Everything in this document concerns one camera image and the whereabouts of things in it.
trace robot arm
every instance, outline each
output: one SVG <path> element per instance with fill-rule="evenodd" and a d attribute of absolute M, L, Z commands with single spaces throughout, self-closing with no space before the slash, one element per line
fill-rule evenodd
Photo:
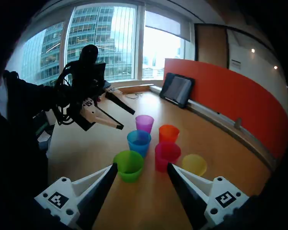
<path fill-rule="evenodd" d="M 98 107 L 98 97 L 104 93 L 105 98 L 132 115 L 135 113 L 128 105 L 122 92 L 111 87 L 111 84 L 104 80 L 106 64 L 95 64 L 97 55 L 96 46 L 85 46 L 79 60 L 68 63 L 58 77 L 54 87 L 58 100 L 53 111 L 59 125 L 69 125 L 76 122 L 87 131 L 95 123 L 100 123 L 120 130 L 123 129 L 123 124 Z M 62 86 L 68 74 L 72 75 L 73 80 L 69 89 L 66 89 L 66 85 L 65 87 Z M 66 114 L 64 114 L 64 107 L 67 106 Z"/>
<path fill-rule="evenodd" d="M 248 200 L 247 195 L 222 176 L 209 181 L 171 163 L 167 173 L 195 230 L 222 223 Z"/>
<path fill-rule="evenodd" d="M 113 163 L 74 182 L 61 177 L 35 200 L 71 229 L 91 230 L 117 171 Z"/>

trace building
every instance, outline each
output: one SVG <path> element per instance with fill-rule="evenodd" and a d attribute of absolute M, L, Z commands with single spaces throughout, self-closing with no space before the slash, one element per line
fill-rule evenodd
<path fill-rule="evenodd" d="M 132 34 L 123 27 L 132 25 L 134 9 L 88 7 L 76 9 L 68 34 L 67 63 L 79 59 L 81 49 L 94 44 L 98 62 L 105 62 L 105 79 L 130 79 L 132 74 Z M 29 39 L 23 47 L 21 78 L 37 85 L 54 85 L 58 78 L 63 22 Z"/>
<path fill-rule="evenodd" d="M 54 85 L 58 78 L 63 23 L 30 38 L 23 47 L 21 78 L 36 85 Z"/>
<path fill-rule="evenodd" d="M 113 18 L 116 11 L 122 7 L 89 7 L 77 9 L 71 22 L 67 62 L 79 59 L 80 51 L 88 44 L 94 44 L 99 49 L 97 62 L 105 62 L 105 79 L 120 80 L 130 79 L 132 70 L 131 49 L 119 49 L 116 43 L 127 39 L 124 31 L 115 31 L 120 17 Z"/>

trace translucent cup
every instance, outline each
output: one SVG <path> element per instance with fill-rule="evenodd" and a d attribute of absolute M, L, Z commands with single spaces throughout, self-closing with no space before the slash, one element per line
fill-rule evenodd
<path fill-rule="evenodd" d="M 161 142 L 155 148 L 156 170 L 166 172 L 167 164 L 175 164 L 181 155 L 181 149 L 173 142 Z"/>
<path fill-rule="evenodd" d="M 136 117 L 137 130 L 143 130 L 151 133 L 151 128 L 154 123 L 154 119 L 148 115 L 140 115 Z"/>
<path fill-rule="evenodd" d="M 182 159 L 182 168 L 195 175 L 202 176 L 207 170 L 207 162 L 199 155 L 190 154 Z"/>
<path fill-rule="evenodd" d="M 129 149 L 146 157 L 149 143 L 151 142 L 151 135 L 143 130 L 134 130 L 127 135 Z"/>
<path fill-rule="evenodd" d="M 118 165 L 118 174 L 124 182 L 133 183 L 139 178 L 144 165 L 143 157 L 135 152 L 126 150 L 117 154 L 113 163 Z"/>
<path fill-rule="evenodd" d="M 176 142 L 179 135 L 179 129 L 173 125 L 163 125 L 159 128 L 160 142 Z"/>

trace blue cup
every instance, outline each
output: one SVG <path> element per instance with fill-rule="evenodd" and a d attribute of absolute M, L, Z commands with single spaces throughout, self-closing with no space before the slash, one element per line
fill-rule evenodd
<path fill-rule="evenodd" d="M 134 130 L 127 135 L 129 149 L 141 154 L 144 158 L 148 151 L 151 135 L 143 130 Z"/>

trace pink cup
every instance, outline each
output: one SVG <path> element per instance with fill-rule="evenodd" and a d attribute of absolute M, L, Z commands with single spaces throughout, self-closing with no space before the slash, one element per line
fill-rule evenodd
<path fill-rule="evenodd" d="M 151 128 L 154 123 L 154 119 L 148 115 L 140 115 L 136 117 L 137 130 L 143 130 L 151 133 Z"/>
<path fill-rule="evenodd" d="M 173 142 L 160 142 L 155 148 L 156 170 L 166 172 L 167 164 L 175 164 L 181 155 L 180 147 Z"/>

